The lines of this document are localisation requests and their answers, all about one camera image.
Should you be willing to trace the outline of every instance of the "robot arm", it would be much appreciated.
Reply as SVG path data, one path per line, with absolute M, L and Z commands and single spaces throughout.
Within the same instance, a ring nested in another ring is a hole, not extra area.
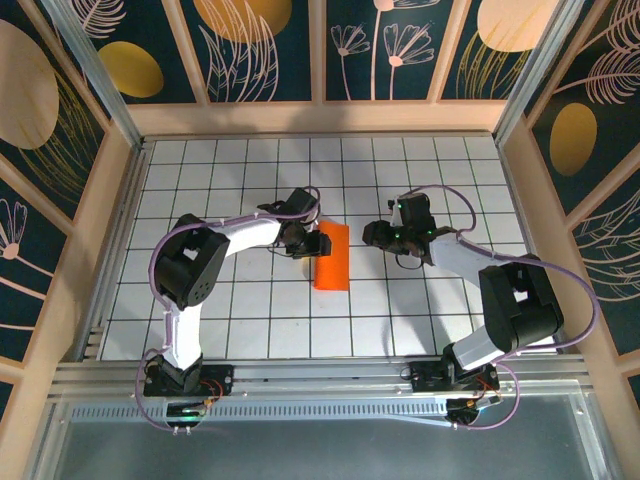
M 260 205 L 268 213 L 295 216 L 311 211 L 317 200 L 297 188 L 286 202 Z M 154 269 L 158 292 L 169 300 L 167 349 L 152 359 L 151 369 L 161 384 L 176 394 L 189 395 L 199 390 L 202 367 L 200 313 L 212 292 L 225 258 L 257 246 L 283 244 L 292 258 L 328 255 L 331 242 L 325 234 L 312 230 L 309 222 L 278 220 L 256 215 L 255 219 L 216 228 L 197 228 L 173 235 L 161 248 Z M 202 224 L 194 215 L 183 215 L 174 230 L 190 224 Z
M 517 258 L 508 262 L 481 255 L 481 248 L 467 240 L 461 242 L 456 230 L 437 228 L 423 193 L 396 197 L 389 207 L 391 222 L 367 225 L 364 243 L 447 269 L 476 285 L 482 295 L 485 325 L 447 346 L 438 366 L 419 372 L 425 388 L 456 389 L 486 373 L 487 364 L 497 357 L 562 327 L 562 312 L 543 268 L 518 263 Z M 518 301 L 517 292 L 526 298 Z

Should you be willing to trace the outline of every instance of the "yellow circle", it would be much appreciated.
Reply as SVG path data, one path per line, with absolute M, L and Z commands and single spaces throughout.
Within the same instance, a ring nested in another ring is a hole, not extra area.
M 566 177 L 575 175 L 587 163 L 596 144 L 598 122 L 591 109 L 581 103 L 564 107 L 551 129 L 551 164 Z
M 557 0 L 482 0 L 478 34 L 499 52 L 534 48 L 547 27 Z
M 144 49 L 129 42 L 113 42 L 98 52 L 116 88 L 137 98 L 152 97 L 162 90 L 160 65 Z
M 248 43 L 249 39 L 252 43 L 264 40 L 260 24 L 256 26 L 249 22 L 245 0 L 193 0 L 193 3 L 216 35 L 241 43 Z M 273 36 L 280 33 L 291 18 L 291 0 L 246 0 L 246 3 L 257 21 L 264 18 Z
M 58 122 L 58 84 L 47 56 L 29 35 L 0 20 L 0 138 L 34 149 Z

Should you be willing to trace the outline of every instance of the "white flower drawing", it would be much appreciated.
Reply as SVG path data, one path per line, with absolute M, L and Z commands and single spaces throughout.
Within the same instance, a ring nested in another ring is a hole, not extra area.
M 351 100 L 351 93 L 349 92 L 349 84 L 347 82 L 344 57 L 369 51 L 371 49 L 371 44 L 366 41 L 366 37 L 367 35 L 364 33 L 364 30 L 362 30 L 362 25 L 358 25 L 357 27 L 348 25 L 344 30 L 340 25 L 331 27 L 331 38 L 333 39 L 333 44 L 338 50 L 338 55 L 340 55 L 340 63 L 342 65 L 342 82 L 344 83 L 344 91 L 347 94 L 347 100 Z
M 371 54 L 371 100 L 376 99 L 376 55 L 378 50 L 378 32 L 380 31 L 380 17 L 382 12 L 402 10 L 410 8 L 432 7 L 440 3 L 440 0 L 373 0 L 373 5 L 378 10 L 376 23 L 373 28 L 373 48 Z
M 13 204 L 13 209 L 11 209 L 9 202 L 7 202 L 6 199 L 0 199 L 0 261 L 17 260 L 44 275 L 53 277 L 51 272 L 34 265 L 20 256 L 20 242 L 23 240 L 27 225 L 27 213 L 27 207 L 22 205 L 20 202 L 15 202 Z M 14 290 L 39 300 L 45 299 L 45 295 L 42 293 L 36 292 L 35 290 L 12 282 L 11 280 L 1 276 L 0 284 L 6 285 L 7 287 L 13 288 Z M 19 325 L 7 325 L 0 323 L 0 328 L 9 328 L 12 330 L 33 330 L 34 327 L 23 327 Z
M 390 100 L 393 100 L 393 81 L 396 68 L 433 60 L 434 49 L 428 48 L 430 43 L 429 25 L 424 27 L 407 25 L 400 36 L 398 36 L 397 23 L 384 27 L 384 46 L 391 65 L 391 78 L 389 80 Z
M 381 12 L 394 9 L 430 7 L 440 3 L 440 0 L 373 0 L 373 4 Z
M 20 240 L 27 226 L 27 207 L 20 202 L 13 205 L 13 214 L 9 202 L 0 199 L 0 254 L 5 260 L 18 257 Z

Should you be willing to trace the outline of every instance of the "dark blue wallpaper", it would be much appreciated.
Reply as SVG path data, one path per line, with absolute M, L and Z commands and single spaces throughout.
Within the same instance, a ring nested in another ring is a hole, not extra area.
M 90 14 L 82 3 L 75 11 L 126 103 L 195 102 L 161 0 L 96 2 Z
M 620 355 L 640 348 L 640 171 L 573 236 Z
M 11 390 L 13 390 L 13 385 L 10 383 L 0 382 L 0 423 L 4 416 L 4 410 L 7 408 L 7 403 L 9 403 Z
M 0 356 L 24 359 L 65 240 L 0 180 Z
M 404 3 L 412 7 L 379 12 L 372 1 L 327 1 L 327 100 L 427 97 L 452 4 L 437 0 Z M 375 98 L 371 95 L 372 67 Z
M 564 57 L 564 54 L 567 52 L 567 49 L 569 48 L 569 45 L 571 45 L 571 42 L 573 41 L 574 37 L 576 36 L 576 33 L 578 33 L 578 30 L 582 26 L 582 22 L 584 21 L 585 17 L 587 16 L 589 11 L 591 10 L 591 7 L 593 6 L 593 2 L 595 2 L 595 0 L 584 0 L 584 3 L 582 4 L 582 8 L 580 10 L 580 14 L 578 15 L 578 19 L 576 20 L 576 23 L 574 23 L 573 27 L 571 28 L 571 31 L 567 34 L 567 37 L 565 38 L 564 42 L 562 43 L 562 46 L 560 47 L 560 50 L 558 51 L 558 55 L 556 56 L 556 59 L 551 63 L 551 65 L 549 66 L 549 68 L 545 72 L 545 76 L 540 81 L 540 85 L 538 85 L 538 88 L 536 88 L 535 92 L 533 92 L 533 95 L 531 96 L 531 99 L 529 99 L 529 103 L 527 103 L 527 106 L 524 109 L 525 115 L 529 116 L 529 113 L 531 113 L 531 110 L 533 109 L 533 107 L 537 103 L 538 98 L 540 98 L 540 95 L 542 94 L 542 91 L 547 86 L 546 82 L 547 82 L 548 78 L 556 70 L 556 68 L 558 67 L 558 63 L 560 63 L 560 61 L 562 60 L 562 57 Z
M 256 2 L 267 11 L 252 11 L 254 21 L 237 0 L 226 6 L 211 0 L 197 3 L 202 15 L 194 0 L 183 0 L 181 7 L 212 102 L 311 100 L 307 0 Z M 207 16 L 207 8 L 215 12 L 215 20 Z M 230 20 L 225 8 L 237 18 Z M 259 20 L 261 13 L 265 23 Z
M 640 141 L 640 9 L 620 22 L 622 6 L 611 2 L 532 128 L 566 213 Z
M 443 99 L 505 100 L 529 58 L 530 50 L 501 52 L 483 42 L 478 29 L 481 5 L 482 0 L 471 2 L 442 92 Z M 494 21 L 500 25 L 509 20 L 496 18 Z
M 3 5 L 0 27 L 0 48 L 17 43 L 3 57 L 15 90 L 0 105 L 0 154 L 73 218 L 104 131 L 17 2 Z

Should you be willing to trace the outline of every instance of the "orange rectangular block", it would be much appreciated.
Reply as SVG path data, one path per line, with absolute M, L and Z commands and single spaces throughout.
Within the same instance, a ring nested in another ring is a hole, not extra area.
M 349 226 L 321 221 L 322 233 L 331 239 L 331 255 L 316 259 L 313 286 L 318 290 L 349 290 Z

